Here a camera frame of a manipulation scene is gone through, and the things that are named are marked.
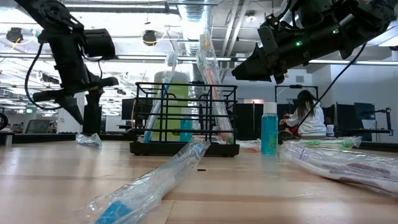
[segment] white bottle cap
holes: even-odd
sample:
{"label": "white bottle cap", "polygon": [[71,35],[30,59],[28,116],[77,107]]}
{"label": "white bottle cap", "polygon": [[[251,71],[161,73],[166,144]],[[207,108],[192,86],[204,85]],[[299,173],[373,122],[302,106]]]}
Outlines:
{"label": "white bottle cap", "polygon": [[264,114],[276,114],[277,113],[277,105],[275,102],[267,102],[264,103]]}

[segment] ceiling duct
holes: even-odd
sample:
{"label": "ceiling duct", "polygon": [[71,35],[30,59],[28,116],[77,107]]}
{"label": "ceiling duct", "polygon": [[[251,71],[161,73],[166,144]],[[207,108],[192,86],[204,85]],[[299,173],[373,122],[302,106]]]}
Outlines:
{"label": "ceiling duct", "polygon": [[68,4],[69,1],[63,3],[71,12],[115,12],[115,13],[159,13],[159,14],[176,14],[179,15],[176,6],[169,6],[167,2],[163,4],[142,3],[142,4],[103,4],[93,3],[77,3]]}
{"label": "ceiling duct", "polygon": [[[195,2],[202,2],[205,4],[207,0],[192,0]],[[206,5],[179,5],[178,9],[184,21],[183,24],[183,37],[188,40],[199,40],[202,34],[210,23],[210,6]],[[194,43],[186,43],[185,50],[189,56],[196,56],[199,48],[199,41]]]}

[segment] computer monitor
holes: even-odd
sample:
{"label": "computer monitor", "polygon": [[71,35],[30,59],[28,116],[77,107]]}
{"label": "computer monitor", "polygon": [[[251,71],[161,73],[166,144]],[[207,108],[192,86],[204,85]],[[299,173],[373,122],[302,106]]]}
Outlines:
{"label": "computer monitor", "polygon": [[342,105],[337,103],[338,127],[342,129],[361,129],[362,120],[356,117],[354,105]]}
{"label": "computer monitor", "polygon": [[357,119],[375,120],[374,105],[371,103],[354,103]]}
{"label": "computer monitor", "polygon": [[32,119],[26,127],[26,134],[47,134],[49,131],[50,120]]}
{"label": "computer monitor", "polygon": [[134,99],[123,99],[122,100],[122,119],[130,120],[132,108],[134,106]]}

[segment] wooden tabletop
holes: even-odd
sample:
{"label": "wooden tabletop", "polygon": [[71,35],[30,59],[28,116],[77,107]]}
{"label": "wooden tabletop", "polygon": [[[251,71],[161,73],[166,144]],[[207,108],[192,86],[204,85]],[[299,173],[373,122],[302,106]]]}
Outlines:
{"label": "wooden tabletop", "polygon": [[[0,223],[65,223],[73,211],[169,157],[75,142],[0,148]],[[310,174],[277,157],[204,158],[145,224],[398,223],[398,201]]]}

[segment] blue bottle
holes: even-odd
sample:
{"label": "blue bottle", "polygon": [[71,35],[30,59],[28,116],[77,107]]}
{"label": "blue bottle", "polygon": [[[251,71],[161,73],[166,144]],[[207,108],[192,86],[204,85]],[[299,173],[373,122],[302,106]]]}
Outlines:
{"label": "blue bottle", "polygon": [[264,115],[261,118],[261,153],[277,154],[278,116],[276,103],[264,103]]}
{"label": "blue bottle", "polygon": [[[183,114],[191,114],[192,113],[190,108],[184,108],[182,111],[183,111],[182,112]],[[181,130],[192,130],[192,128],[193,128],[192,120],[189,120],[191,118],[191,116],[184,116],[183,118],[186,118],[186,119],[181,120],[180,129]],[[192,136],[193,136],[193,133],[181,132],[180,133],[180,141],[181,142],[189,142],[192,140]]]}

